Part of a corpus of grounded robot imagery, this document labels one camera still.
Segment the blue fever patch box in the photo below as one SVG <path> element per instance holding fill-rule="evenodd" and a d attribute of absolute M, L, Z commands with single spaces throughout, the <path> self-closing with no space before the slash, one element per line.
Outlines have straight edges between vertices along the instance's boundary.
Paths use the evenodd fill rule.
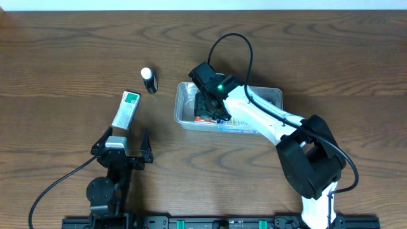
<path fill-rule="evenodd" d="M 255 128 L 253 128 L 246 122 L 238 120 L 236 118 L 231 118 L 229 121 L 217 120 L 217 124 L 219 124 L 219 131 L 222 132 L 259 134 L 259 132 Z"/>

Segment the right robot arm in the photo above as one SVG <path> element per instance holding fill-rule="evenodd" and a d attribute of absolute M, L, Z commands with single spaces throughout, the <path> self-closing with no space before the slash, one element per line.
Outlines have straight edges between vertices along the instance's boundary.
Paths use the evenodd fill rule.
<path fill-rule="evenodd" d="M 333 194 L 346 161 L 319 116 L 308 119 L 285 112 L 234 76 L 216 73 L 202 62 L 188 75 L 199 89 L 198 115 L 247 123 L 271 141 L 289 184 L 302 198 L 302 221 L 328 228 L 336 218 Z"/>

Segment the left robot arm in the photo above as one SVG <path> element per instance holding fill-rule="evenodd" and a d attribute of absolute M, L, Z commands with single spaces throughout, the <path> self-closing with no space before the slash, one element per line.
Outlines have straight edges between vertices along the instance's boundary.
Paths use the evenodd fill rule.
<path fill-rule="evenodd" d="M 140 156 L 130 156 L 127 138 L 114 136 L 111 127 L 92 146 L 91 155 L 107 169 L 106 176 L 95 178 L 86 188 L 86 197 L 90 201 L 91 215 L 95 217 L 95 222 L 123 218 L 125 225 L 130 225 L 130 216 L 124 207 L 132 171 L 143 170 L 147 163 L 153 163 L 154 160 L 148 131 L 144 132 L 140 152 Z"/>

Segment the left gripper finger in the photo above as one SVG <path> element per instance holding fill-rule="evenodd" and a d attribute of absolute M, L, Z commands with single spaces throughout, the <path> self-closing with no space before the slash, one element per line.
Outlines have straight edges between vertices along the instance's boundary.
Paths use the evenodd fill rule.
<path fill-rule="evenodd" d="M 142 153 L 143 158 L 152 158 L 153 157 L 153 152 L 152 152 L 150 141 L 149 141 L 149 130 L 148 129 L 146 129 L 146 131 L 144 132 L 142 142 L 141 142 L 140 152 Z"/>
<path fill-rule="evenodd" d="M 103 148 L 105 146 L 107 139 L 110 136 L 112 136 L 112 133 L 113 133 L 113 128 L 108 127 L 107 130 L 102 135 L 102 137 L 95 143 L 95 148 Z"/>

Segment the red white medicine box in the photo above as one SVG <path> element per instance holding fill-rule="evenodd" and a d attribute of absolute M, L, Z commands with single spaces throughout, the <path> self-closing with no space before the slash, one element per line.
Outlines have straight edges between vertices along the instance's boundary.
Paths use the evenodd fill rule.
<path fill-rule="evenodd" d="M 199 116 L 196 116 L 196 117 L 195 117 L 195 122 L 200 122 L 200 123 L 217 123 L 217 120 L 214 120 L 214 119 L 208 118 L 208 117 L 199 117 Z"/>

